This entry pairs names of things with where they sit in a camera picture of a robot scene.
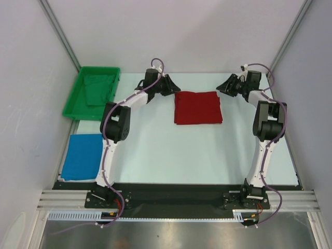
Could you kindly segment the red t shirt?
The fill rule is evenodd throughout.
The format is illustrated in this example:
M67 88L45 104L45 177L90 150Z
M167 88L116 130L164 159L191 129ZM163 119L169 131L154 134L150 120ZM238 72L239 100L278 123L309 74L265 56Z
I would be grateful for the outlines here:
M220 98L215 91L175 93L174 123L177 125L219 124L223 122Z

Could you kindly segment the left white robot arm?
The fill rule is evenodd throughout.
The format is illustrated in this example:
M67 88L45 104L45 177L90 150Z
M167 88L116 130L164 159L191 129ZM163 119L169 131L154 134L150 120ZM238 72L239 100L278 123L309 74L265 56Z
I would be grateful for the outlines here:
M95 194L97 202L107 208L115 198L123 200L123 196L114 187L114 160L117 147L128 137L130 132L131 112L148 104L156 94L169 96L180 92L180 88L172 81L169 74L164 73L162 65L152 66L145 72L134 92L119 102L108 102L105 105L100 124L102 134L102 156L96 177L98 185Z

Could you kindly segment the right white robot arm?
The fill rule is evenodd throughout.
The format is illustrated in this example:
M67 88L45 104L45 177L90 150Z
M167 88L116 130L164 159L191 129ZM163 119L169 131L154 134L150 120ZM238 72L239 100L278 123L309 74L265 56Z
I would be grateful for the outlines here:
M285 134L287 104L267 96L259 88L262 74L258 71L244 70L241 75L231 74L216 90L231 97L242 95L246 102L256 108L253 121L253 135L256 147L252 166L240 193L227 194L225 201L236 203L236 208L254 209L268 202L266 190L269 162L277 142Z

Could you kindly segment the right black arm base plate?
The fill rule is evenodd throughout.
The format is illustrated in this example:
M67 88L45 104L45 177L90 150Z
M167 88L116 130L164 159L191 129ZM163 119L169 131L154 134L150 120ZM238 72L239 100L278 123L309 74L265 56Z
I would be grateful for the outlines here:
M254 210L263 208L270 209L267 195L262 200L245 198L239 191L230 191L222 194L223 207L225 210Z

